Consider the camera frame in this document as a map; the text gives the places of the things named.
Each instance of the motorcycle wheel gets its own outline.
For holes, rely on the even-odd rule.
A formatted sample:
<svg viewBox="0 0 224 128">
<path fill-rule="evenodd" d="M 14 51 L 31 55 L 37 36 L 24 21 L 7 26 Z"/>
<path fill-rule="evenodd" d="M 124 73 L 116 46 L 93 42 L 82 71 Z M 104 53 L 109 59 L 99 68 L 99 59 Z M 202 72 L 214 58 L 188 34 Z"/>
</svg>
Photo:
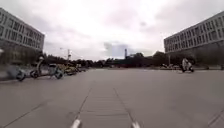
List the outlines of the motorcycle wheel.
<svg viewBox="0 0 224 128">
<path fill-rule="evenodd" d="M 55 74 L 55 77 L 56 77 L 57 79 L 61 79 L 61 78 L 62 78 L 62 76 L 63 76 L 63 74 L 62 74 L 62 73 L 56 73 L 56 74 Z"/>
<path fill-rule="evenodd" d="M 20 72 L 17 76 L 16 79 L 20 82 L 22 82 L 26 78 L 26 74 L 23 72 Z"/>
<path fill-rule="evenodd" d="M 194 72 L 194 69 L 190 69 L 191 72 Z"/>
<path fill-rule="evenodd" d="M 31 71 L 31 72 L 30 72 L 30 76 L 31 76 L 32 78 L 36 79 L 36 78 L 38 77 L 38 73 L 37 73 L 37 71 L 36 71 L 36 70 Z"/>
</svg>

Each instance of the person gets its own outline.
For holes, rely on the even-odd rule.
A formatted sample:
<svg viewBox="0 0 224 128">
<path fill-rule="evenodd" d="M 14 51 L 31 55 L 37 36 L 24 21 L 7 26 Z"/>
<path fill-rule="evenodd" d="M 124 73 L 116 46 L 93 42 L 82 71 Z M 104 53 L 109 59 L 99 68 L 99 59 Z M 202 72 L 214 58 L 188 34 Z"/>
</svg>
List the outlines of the person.
<svg viewBox="0 0 224 128">
<path fill-rule="evenodd" d="M 186 71 L 192 66 L 192 64 L 186 58 L 184 58 L 182 60 L 182 66 L 183 66 L 183 69 Z"/>
<path fill-rule="evenodd" d="M 183 58 L 183 60 L 182 60 L 183 70 L 187 70 L 187 62 L 188 62 L 188 60 L 186 58 Z"/>
</svg>

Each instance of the asphalt road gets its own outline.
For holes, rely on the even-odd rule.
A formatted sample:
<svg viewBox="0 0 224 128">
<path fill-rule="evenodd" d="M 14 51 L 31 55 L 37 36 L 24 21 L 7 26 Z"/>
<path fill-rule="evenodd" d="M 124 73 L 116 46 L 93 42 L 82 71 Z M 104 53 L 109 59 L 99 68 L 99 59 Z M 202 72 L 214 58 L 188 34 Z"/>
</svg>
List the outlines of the asphalt road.
<svg viewBox="0 0 224 128">
<path fill-rule="evenodd" d="M 90 70 L 0 83 L 0 128 L 223 128 L 224 72 Z"/>
</svg>

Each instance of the motorcycle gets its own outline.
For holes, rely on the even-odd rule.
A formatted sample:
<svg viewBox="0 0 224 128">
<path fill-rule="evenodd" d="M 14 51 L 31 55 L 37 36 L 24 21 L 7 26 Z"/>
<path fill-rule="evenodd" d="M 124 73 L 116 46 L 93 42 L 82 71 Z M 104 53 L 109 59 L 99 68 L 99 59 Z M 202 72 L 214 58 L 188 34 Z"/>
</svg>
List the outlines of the motorcycle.
<svg viewBox="0 0 224 128">
<path fill-rule="evenodd" d="M 26 78 L 26 73 L 15 65 L 10 65 L 6 72 L 9 79 L 16 79 L 22 82 Z"/>
<path fill-rule="evenodd" d="M 0 81 L 10 80 L 10 79 L 16 79 L 20 82 L 22 82 L 26 78 L 26 73 L 22 69 L 19 68 L 19 66 L 15 64 L 11 64 L 8 66 L 6 70 L 7 76 L 0 78 Z"/>
<path fill-rule="evenodd" d="M 183 73 L 186 71 L 194 72 L 194 68 L 192 67 L 192 65 L 186 66 L 186 67 L 184 67 L 183 65 L 180 65 L 180 69 Z"/>
<path fill-rule="evenodd" d="M 37 67 L 35 70 L 30 72 L 30 77 L 36 79 L 40 76 L 55 76 L 57 79 L 61 79 L 63 77 L 63 72 L 60 70 L 60 68 L 56 64 L 50 64 L 48 66 L 48 73 L 43 74 L 41 71 L 41 65 L 43 63 L 44 59 L 40 58 L 39 63 L 37 64 Z"/>
</svg>

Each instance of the overcast sky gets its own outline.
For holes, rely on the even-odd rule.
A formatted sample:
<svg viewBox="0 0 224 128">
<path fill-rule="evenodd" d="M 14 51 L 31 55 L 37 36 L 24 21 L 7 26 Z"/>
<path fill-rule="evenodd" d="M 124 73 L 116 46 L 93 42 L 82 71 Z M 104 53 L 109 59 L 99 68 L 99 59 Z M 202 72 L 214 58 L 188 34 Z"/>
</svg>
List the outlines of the overcast sky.
<svg viewBox="0 0 224 128">
<path fill-rule="evenodd" d="M 224 0 L 0 0 L 45 34 L 44 52 L 105 59 L 164 51 L 163 39 L 224 10 Z"/>
</svg>

